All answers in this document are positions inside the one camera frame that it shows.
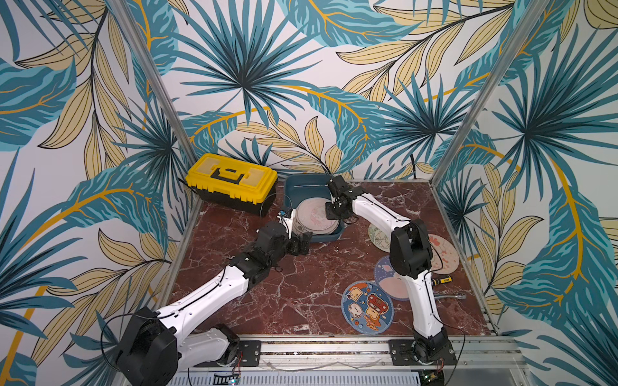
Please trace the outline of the pink kitty round coaster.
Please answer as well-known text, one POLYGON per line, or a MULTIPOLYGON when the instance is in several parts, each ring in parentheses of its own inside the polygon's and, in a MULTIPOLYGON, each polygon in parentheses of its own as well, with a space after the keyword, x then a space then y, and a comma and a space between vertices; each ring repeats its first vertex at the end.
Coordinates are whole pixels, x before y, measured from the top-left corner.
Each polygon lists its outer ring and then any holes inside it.
POLYGON ((329 220, 326 215, 325 198, 315 197, 302 201, 295 210, 293 229, 298 233, 314 235, 332 234, 339 226, 338 220, 329 220))

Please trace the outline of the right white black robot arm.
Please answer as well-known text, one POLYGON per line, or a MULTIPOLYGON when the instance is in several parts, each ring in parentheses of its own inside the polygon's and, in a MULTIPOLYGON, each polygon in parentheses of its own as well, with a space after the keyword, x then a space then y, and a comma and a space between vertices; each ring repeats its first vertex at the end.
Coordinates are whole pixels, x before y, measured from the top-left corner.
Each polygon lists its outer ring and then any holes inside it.
POLYGON ((325 204, 329 220, 361 217, 389 237, 389 260, 404 282, 413 313, 415 359, 419 363, 451 363, 455 352, 439 318, 432 289, 433 248, 426 225, 381 204, 359 186, 340 175, 327 182, 332 200, 325 204))

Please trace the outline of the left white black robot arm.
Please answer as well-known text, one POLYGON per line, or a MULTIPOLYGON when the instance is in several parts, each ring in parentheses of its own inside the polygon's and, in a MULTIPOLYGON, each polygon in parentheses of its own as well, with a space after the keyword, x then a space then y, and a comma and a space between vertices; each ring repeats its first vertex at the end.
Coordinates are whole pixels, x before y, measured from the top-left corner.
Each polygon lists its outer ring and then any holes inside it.
POLYGON ((165 385, 181 369, 200 362, 228 362, 238 350, 238 338, 226 326, 217 326, 200 344, 188 336, 227 303, 248 293, 268 278, 288 254, 308 252, 311 234, 293 231, 296 211, 280 212, 264 225, 254 242, 231 259, 213 279, 179 301, 131 314, 111 360, 132 385, 165 385))

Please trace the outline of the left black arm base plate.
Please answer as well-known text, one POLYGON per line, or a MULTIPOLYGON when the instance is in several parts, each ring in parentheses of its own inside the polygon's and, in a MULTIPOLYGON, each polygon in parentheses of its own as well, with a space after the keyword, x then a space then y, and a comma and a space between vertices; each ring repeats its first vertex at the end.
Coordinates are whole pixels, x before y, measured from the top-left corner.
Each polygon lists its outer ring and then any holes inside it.
POLYGON ((257 368, 262 356, 262 342, 260 340, 240 340, 232 343, 227 365, 241 368, 257 368))

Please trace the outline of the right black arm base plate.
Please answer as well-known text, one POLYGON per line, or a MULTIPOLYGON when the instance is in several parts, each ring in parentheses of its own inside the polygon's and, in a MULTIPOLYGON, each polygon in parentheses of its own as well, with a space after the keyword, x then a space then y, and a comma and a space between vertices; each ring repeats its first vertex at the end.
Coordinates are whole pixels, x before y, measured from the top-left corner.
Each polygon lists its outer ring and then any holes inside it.
POLYGON ((455 365, 457 358, 450 343, 429 344, 414 339, 391 339, 389 354, 394 366, 455 365))

